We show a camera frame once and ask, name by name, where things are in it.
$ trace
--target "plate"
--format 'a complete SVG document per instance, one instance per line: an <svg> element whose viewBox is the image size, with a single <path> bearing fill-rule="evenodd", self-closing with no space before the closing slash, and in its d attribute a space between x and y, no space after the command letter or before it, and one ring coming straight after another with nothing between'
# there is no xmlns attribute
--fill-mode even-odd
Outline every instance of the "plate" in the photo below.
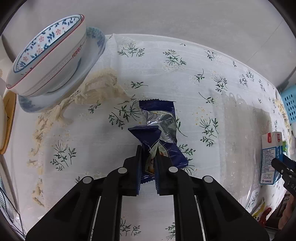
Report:
<svg viewBox="0 0 296 241"><path fill-rule="evenodd" d="M86 47L73 76L61 88L36 97L18 96L21 108L28 113L44 112L70 96L83 82L91 68L105 50L106 38L95 27L86 28Z"/></svg>

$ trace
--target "milk carton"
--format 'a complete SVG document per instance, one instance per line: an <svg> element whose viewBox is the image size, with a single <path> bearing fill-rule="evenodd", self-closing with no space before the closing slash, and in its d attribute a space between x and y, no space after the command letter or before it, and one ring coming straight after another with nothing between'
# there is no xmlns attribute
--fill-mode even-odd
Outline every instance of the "milk carton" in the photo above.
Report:
<svg viewBox="0 0 296 241"><path fill-rule="evenodd" d="M283 161L283 139L281 132L262 135L262 165L260 184L273 185L281 175L271 166L273 158Z"/></svg>

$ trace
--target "white wall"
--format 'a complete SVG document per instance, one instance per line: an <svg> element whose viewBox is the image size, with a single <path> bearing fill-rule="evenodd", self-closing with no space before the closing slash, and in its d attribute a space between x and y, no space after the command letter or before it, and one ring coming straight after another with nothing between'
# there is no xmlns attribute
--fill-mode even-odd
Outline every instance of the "white wall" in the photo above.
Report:
<svg viewBox="0 0 296 241"><path fill-rule="evenodd" d="M268 0L28 0L4 31L6 46L16 57L44 27L73 13L105 34L156 34L209 46L275 85L296 66L296 39Z"/></svg>

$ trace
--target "floral tablecloth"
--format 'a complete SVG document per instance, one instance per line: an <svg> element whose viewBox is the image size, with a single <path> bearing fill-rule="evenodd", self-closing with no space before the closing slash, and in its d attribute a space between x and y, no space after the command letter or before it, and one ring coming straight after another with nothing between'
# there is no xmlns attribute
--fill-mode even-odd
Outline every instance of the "floral tablecloth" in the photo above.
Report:
<svg viewBox="0 0 296 241"><path fill-rule="evenodd" d="M116 76L113 84L125 95L70 103L63 112L68 124L53 122L38 151L31 136L44 115L17 105L5 158L26 230L81 178L106 176L135 155L139 142L127 128L146 124L142 99L174 101L189 175L213 176L249 212L262 198L275 210L286 190L282 179L259 184L261 135L281 131L289 140L289 132L277 107L280 95L268 80L208 47L151 35L111 35L85 81L102 70ZM121 240L173 240L173 197L158 196L154 181L141 185L137 197L123 197L120 230Z"/></svg>

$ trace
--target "plastic basket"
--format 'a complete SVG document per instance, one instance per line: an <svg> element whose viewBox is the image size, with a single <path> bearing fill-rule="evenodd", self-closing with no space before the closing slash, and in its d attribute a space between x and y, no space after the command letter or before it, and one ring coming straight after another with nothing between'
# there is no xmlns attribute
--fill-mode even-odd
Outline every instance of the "plastic basket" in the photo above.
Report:
<svg viewBox="0 0 296 241"><path fill-rule="evenodd" d="M296 122L296 85L281 93L290 123Z"/></svg>

